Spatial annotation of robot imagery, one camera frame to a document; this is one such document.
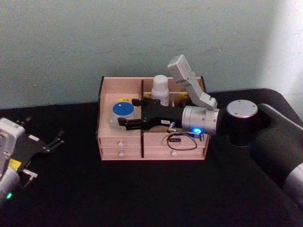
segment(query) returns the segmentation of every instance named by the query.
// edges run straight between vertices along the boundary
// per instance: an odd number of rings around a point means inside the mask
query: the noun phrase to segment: small black object
[[[119,117],[118,122],[120,126],[125,126],[126,130],[142,129],[141,119],[127,120],[125,118]]]
[[[169,142],[179,143],[179,142],[181,142],[181,138],[170,138]]]
[[[175,139],[175,138],[172,138],[173,136],[187,136],[188,138],[190,138],[190,139],[193,141],[193,143],[195,144],[195,146],[194,146],[193,148],[182,148],[182,149],[173,148],[173,147],[169,144],[169,142],[170,142],[171,139]],[[167,139],[166,139],[166,143],[167,143],[167,146],[168,146],[170,149],[172,149],[172,150],[194,150],[194,149],[196,149],[196,148],[198,147],[198,144],[196,143],[195,139],[193,139],[193,138],[191,137],[191,135],[188,135],[187,133],[183,133],[183,132],[176,132],[176,133],[170,134],[170,135],[167,137]]]

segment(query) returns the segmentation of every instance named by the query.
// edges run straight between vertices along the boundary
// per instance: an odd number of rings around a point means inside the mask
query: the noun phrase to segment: black cable
[[[187,148],[187,149],[177,149],[177,148],[173,148],[173,147],[171,147],[171,146],[169,145],[169,139],[170,139],[171,137],[173,137],[173,136],[181,136],[181,135],[189,137],[189,138],[195,143],[195,147],[194,147],[194,148]],[[196,148],[198,147],[197,142],[196,142],[193,138],[191,138],[189,135],[187,135],[186,133],[183,133],[183,132],[178,132],[178,133],[173,133],[173,134],[171,134],[170,136],[168,136],[166,142],[167,142],[167,146],[168,146],[170,149],[173,149],[173,150],[194,150],[194,149],[196,149]]]

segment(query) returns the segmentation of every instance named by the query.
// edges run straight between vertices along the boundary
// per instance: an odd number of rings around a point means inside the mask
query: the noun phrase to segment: wooden organizer box
[[[203,82],[197,78],[201,88]],[[152,77],[144,78],[111,78],[102,77],[99,91],[99,124],[98,144],[102,160],[205,160],[209,135],[204,135],[204,141],[195,139],[198,147],[194,150],[172,150],[167,146],[166,139],[169,133],[167,127],[157,126],[149,131],[113,128],[109,119],[112,115],[112,107],[132,98],[142,98],[151,93]],[[169,101],[178,103],[179,94],[186,90],[169,78]],[[141,119],[141,107],[135,106],[136,119]],[[186,136],[174,136],[181,138],[181,142],[170,143],[174,148],[187,149],[193,147],[193,142]]]

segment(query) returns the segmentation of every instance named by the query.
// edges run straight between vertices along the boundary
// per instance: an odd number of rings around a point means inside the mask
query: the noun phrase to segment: blue lid
[[[127,116],[134,112],[134,106],[131,103],[120,102],[113,106],[113,112],[119,116]]]

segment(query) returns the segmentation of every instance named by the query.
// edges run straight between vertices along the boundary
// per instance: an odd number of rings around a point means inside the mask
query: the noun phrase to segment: white wall
[[[303,1],[281,1],[277,9],[260,84],[283,94],[303,120]]]
[[[167,75],[181,53],[208,91],[292,94],[302,70],[288,71],[290,79],[271,71],[284,2],[2,0],[1,108],[96,101],[101,76]],[[291,32],[302,39],[302,30]],[[296,54],[302,66],[302,49]]]

